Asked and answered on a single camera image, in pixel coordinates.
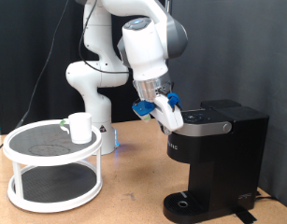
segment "robot logo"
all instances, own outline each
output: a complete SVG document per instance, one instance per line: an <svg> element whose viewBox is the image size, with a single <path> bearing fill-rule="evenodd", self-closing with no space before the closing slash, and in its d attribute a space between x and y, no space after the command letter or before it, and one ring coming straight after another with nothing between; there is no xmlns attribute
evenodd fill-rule
<svg viewBox="0 0 287 224"><path fill-rule="evenodd" d="M102 125L100 128L99 128L99 132L100 133L105 133L107 130L106 128L104 127L104 125Z"/></svg>

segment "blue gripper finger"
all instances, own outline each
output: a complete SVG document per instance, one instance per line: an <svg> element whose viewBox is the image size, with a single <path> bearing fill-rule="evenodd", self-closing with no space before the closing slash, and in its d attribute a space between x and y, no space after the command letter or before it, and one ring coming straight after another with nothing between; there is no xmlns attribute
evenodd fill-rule
<svg viewBox="0 0 287 224"><path fill-rule="evenodd" d="M179 96L176 93L170 92L167 95L167 97L169 99L168 103L171 106L171 108L173 108L177 103L179 103L180 108L182 108L182 104L181 104L180 98L179 98Z"/></svg>

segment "table leg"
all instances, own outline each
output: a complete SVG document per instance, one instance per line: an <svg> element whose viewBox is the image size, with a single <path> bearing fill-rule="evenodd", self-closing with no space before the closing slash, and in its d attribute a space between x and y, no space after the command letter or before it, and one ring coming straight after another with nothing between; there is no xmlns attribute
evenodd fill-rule
<svg viewBox="0 0 287 224"><path fill-rule="evenodd" d="M96 168L97 168L97 183L101 182L102 179L102 157L101 152L102 148L100 147L96 152Z"/></svg>
<svg viewBox="0 0 287 224"><path fill-rule="evenodd" d="M21 165L15 161L12 162L13 171L14 171L14 181L15 181L15 191L16 195L19 198L23 199L23 190L22 190L22 172Z"/></svg>

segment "coffee maker button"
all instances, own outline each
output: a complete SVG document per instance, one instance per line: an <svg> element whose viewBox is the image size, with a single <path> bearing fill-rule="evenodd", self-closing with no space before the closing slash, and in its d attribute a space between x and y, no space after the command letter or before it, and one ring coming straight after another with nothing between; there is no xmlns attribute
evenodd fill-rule
<svg viewBox="0 0 287 224"><path fill-rule="evenodd" d="M230 130L231 130L231 124L224 124L224 126L223 126L223 131L224 131L225 133L229 133Z"/></svg>

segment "wooden table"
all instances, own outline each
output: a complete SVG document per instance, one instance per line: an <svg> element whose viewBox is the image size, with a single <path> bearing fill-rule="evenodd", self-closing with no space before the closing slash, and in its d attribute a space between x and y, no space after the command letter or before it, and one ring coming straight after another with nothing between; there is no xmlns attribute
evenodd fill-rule
<svg viewBox="0 0 287 224"><path fill-rule="evenodd" d="M102 157L102 190L90 202L62 213L30 213L15 207L7 197L12 163L0 151L0 224L171 223L163 215L163 199L187 189L189 165L167 156L166 136L156 120L115 123L113 127L118 130L120 146ZM4 138L0 136L0 145ZM94 162L95 156L87 161ZM251 213L258 219L256 224L287 224L287 207L277 201L261 200ZM203 223L242 224L234 215Z"/></svg>

